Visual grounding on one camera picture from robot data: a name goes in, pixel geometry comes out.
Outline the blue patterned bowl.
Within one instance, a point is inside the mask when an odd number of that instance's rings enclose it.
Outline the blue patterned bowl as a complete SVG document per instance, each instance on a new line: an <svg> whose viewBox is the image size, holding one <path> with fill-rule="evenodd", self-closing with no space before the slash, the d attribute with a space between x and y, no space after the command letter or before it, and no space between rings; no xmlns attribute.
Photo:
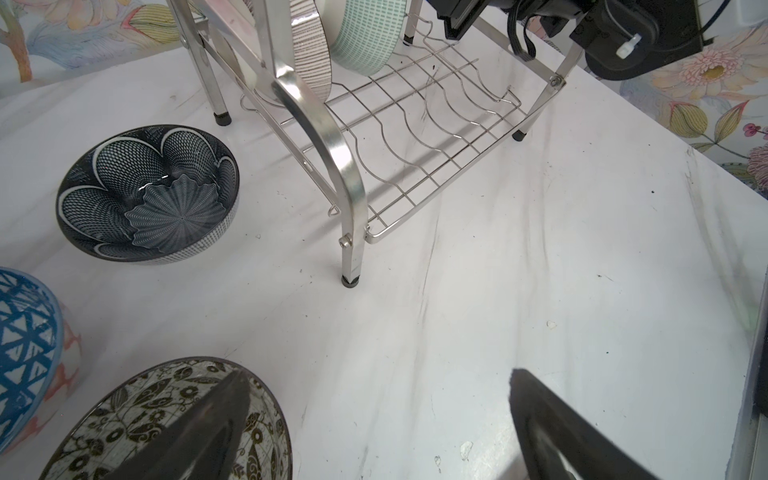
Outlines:
<svg viewBox="0 0 768 480"><path fill-rule="evenodd" d="M1 269L1 453L38 435L71 395L82 337L37 278Z"/></svg>

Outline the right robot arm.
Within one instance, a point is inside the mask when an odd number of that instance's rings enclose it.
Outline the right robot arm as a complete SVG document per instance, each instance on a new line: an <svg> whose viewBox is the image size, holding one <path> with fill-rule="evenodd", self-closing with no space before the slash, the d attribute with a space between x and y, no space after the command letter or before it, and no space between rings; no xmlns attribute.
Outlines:
<svg viewBox="0 0 768 480"><path fill-rule="evenodd" d="M714 24L700 23L695 1L435 0L430 6L450 40L478 26L486 8L501 10L507 15L502 45L524 62L533 61L537 50L527 33L517 32L518 25L527 27L539 18L546 34L555 36L574 20L569 38L583 49L587 66L610 81L632 79L701 52L709 43L704 33Z"/></svg>

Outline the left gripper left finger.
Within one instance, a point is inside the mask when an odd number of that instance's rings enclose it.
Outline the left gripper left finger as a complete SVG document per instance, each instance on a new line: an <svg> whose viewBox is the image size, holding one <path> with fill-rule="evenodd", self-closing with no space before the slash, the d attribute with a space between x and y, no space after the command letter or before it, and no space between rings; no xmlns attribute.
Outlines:
<svg viewBox="0 0 768 480"><path fill-rule="evenodd" d="M250 407L246 375L225 377L110 479L227 479Z"/></svg>

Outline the steel wire dish rack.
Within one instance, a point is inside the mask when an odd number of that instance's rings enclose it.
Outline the steel wire dish rack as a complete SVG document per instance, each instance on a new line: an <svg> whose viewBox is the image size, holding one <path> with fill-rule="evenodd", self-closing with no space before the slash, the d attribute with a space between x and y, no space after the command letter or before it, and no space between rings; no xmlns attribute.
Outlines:
<svg viewBox="0 0 768 480"><path fill-rule="evenodd" d="M410 2L398 45L373 75L337 73L319 97L297 68L293 31L320 22L325 6L307 1L173 1L171 13L217 120L229 113L215 70L241 90L328 200L341 223L341 280L355 287L365 247L401 227L508 139L522 140L564 88L584 51L529 71L545 85L530 107L486 86L477 56L438 36Z"/></svg>

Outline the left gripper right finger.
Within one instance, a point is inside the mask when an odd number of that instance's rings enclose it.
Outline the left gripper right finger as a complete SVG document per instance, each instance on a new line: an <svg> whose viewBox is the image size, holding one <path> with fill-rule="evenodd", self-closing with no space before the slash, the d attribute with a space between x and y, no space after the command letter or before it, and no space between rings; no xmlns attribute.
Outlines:
<svg viewBox="0 0 768 480"><path fill-rule="evenodd" d="M607 437L526 369L510 377L509 405L530 479L652 479Z"/></svg>

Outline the mint green bowl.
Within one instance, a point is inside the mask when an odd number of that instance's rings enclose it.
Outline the mint green bowl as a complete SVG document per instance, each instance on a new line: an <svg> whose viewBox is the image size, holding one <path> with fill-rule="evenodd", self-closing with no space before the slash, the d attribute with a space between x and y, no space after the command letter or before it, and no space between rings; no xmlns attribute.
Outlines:
<svg viewBox="0 0 768 480"><path fill-rule="evenodd" d="M406 0L316 2L333 62L363 76L389 61L406 15Z"/></svg>

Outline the dark petal pattern bowl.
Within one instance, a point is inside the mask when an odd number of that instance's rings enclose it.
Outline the dark petal pattern bowl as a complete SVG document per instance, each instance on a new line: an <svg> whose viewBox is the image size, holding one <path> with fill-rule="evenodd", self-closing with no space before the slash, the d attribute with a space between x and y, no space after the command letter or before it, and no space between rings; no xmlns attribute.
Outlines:
<svg viewBox="0 0 768 480"><path fill-rule="evenodd" d="M173 263L224 235L239 187L221 140L191 126L148 125L84 153L60 184L55 213L67 240L94 258Z"/></svg>

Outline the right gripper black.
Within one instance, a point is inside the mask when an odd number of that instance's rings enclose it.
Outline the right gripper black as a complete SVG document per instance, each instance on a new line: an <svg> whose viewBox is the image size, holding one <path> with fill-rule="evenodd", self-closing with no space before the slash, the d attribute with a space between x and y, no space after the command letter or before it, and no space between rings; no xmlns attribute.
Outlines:
<svg viewBox="0 0 768 480"><path fill-rule="evenodd" d="M565 21L576 18L572 0L428 0L437 18L443 21L445 37L460 40L488 7L494 7L515 21L544 16Z"/></svg>

